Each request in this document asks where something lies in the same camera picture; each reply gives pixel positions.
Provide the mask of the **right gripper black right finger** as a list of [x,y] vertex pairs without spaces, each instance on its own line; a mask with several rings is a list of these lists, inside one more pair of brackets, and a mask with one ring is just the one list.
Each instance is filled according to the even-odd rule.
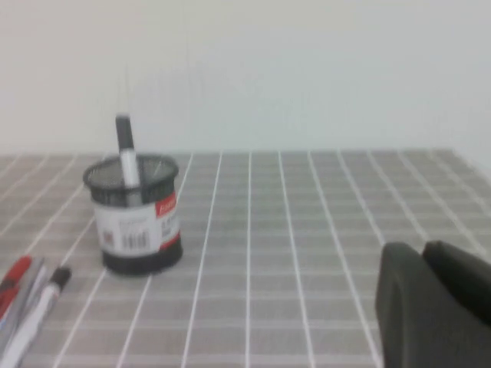
[[490,321],[490,263],[444,241],[427,242],[422,256],[460,305]]

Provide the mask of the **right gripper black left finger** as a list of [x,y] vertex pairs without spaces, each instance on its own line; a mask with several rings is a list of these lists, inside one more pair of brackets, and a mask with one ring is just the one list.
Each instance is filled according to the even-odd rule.
[[375,300],[386,367],[488,367],[490,321],[460,305],[418,252],[381,252]]

